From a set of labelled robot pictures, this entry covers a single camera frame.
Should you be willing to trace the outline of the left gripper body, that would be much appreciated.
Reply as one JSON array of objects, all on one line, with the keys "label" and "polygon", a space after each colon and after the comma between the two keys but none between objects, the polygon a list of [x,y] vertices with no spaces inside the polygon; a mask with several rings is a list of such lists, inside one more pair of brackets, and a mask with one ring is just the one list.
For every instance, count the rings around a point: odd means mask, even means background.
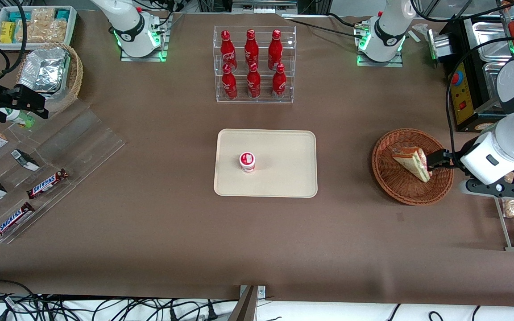
[{"label": "left gripper body", "polygon": [[514,171],[514,158],[502,149],[494,132],[484,132],[467,141],[456,152],[456,160],[460,167],[484,185],[495,183]]}]

